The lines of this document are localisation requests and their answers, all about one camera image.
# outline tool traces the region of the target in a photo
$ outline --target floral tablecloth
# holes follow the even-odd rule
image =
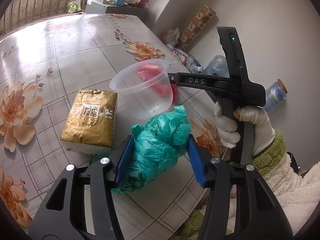
[[[26,27],[0,42],[0,196],[21,226],[32,223],[66,165],[88,163],[89,155],[67,151],[59,142],[77,91],[110,90],[112,77],[143,57],[165,58],[169,72],[187,72],[135,16],[61,17]],[[213,102],[207,94],[179,88],[176,104],[185,106],[198,143],[212,149]],[[115,145],[136,123],[145,120],[131,117],[118,100]],[[203,192],[185,156],[142,190],[113,195],[125,239],[169,238]],[[90,191],[85,195],[87,230],[94,234]]]

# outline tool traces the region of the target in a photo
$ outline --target clear plastic cup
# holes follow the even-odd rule
[[[141,120],[167,111],[173,94],[165,59],[149,59],[120,71],[110,82],[129,113]]]

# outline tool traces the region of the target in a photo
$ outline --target blue gripper pad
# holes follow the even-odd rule
[[[129,138],[127,138],[125,143],[126,144],[124,150],[116,167],[115,183],[117,185],[121,184],[124,181],[128,166],[131,162],[132,154],[134,151],[134,137],[130,136]]]
[[[193,135],[190,134],[188,144],[187,144],[187,152],[189,155],[193,172],[196,177],[196,181],[201,185],[201,187],[203,187],[205,183],[205,177],[204,177],[205,164],[202,162],[199,156],[198,147],[199,146],[197,145]]]

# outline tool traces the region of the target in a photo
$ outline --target green bag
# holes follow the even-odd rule
[[[184,106],[175,106],[169,113],[150,118],[145,126],[131,127],[135,145],[132,161],[124,182],[112,189],[125,194],[148,185],[168,171],[186,154],[191,125]]]

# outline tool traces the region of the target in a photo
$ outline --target white plastic bag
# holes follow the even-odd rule
[[[178,39],[180,37],[180,30],[177,27],[175,30],[168,30],[165,35],[162,36],[162,41],[164,44],[172,44],[173,46],[178,44]]]

